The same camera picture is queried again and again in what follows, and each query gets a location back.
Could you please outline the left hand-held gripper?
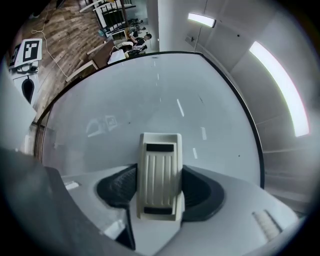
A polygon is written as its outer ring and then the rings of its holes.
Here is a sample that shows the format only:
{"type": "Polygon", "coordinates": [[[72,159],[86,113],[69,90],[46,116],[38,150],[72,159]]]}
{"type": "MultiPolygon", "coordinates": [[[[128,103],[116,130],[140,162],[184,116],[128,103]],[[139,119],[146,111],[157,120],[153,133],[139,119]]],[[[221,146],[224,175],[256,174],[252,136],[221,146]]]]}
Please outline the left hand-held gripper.
{"type": "Polygon", "coordinates": [[[42,59],[42,39],[24,39],[14,48],[9,63],[9,70],[16,73],[26,74],[13,80],[15,87],[33,106],[38,98],[39,78],[37,74],[39,61],[42,59]]]}

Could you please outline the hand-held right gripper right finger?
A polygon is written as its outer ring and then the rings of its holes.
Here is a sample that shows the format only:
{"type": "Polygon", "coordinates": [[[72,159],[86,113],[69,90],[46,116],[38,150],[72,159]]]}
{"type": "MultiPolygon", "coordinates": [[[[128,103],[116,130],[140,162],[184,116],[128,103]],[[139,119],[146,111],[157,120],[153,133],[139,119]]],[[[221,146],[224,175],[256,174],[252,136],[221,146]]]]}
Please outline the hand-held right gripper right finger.
{"type": "Polygon", "coordinates": [[[144,256],[268,256],[284,246],[300,221],[287,205],[258,185],[199,167],[218,182],[224,201],[205,221],[141,220],[131,214],[135,251],[144,256]]]}

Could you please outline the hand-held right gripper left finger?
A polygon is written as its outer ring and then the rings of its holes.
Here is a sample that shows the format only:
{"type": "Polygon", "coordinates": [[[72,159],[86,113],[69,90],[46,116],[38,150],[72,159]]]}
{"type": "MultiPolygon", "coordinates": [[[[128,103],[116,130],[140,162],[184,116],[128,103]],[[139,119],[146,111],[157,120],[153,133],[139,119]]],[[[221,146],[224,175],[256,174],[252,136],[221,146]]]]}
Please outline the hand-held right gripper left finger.
{"type": "Polygon", "coordinates": [[[137,165],[62,178],[72,199],[102,235],[135,250],[130,202],[136,193],[137,165]]]}

